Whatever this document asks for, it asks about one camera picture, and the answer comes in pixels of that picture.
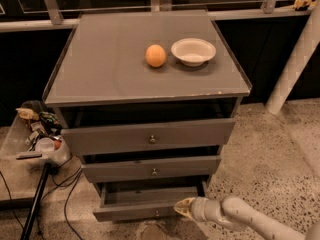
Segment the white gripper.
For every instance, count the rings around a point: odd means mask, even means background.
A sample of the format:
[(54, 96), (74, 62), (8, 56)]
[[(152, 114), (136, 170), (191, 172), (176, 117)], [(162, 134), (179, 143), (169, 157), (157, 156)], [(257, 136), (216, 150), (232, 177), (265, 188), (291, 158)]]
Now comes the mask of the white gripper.
[(223, 222), (223, 213), (221, 203), (217, 200), (205, 197), (188, 197), (175, 204), (175, 211), (197, 222), (215, 222), (221, 224)]

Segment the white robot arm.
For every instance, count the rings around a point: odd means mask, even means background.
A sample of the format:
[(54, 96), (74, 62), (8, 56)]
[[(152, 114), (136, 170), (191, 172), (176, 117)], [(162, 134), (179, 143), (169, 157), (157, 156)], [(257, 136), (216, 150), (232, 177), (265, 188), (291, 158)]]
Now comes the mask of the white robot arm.
[(250, 227), (265, 240), (320, 240), (320, 223), (302, 234), (255, 210), (243, 199), (227, 196), (222, 201), (206, 197), (188, 197), (178, 201), (174, 210), (197, 222), (215, 222), (234, 231)]

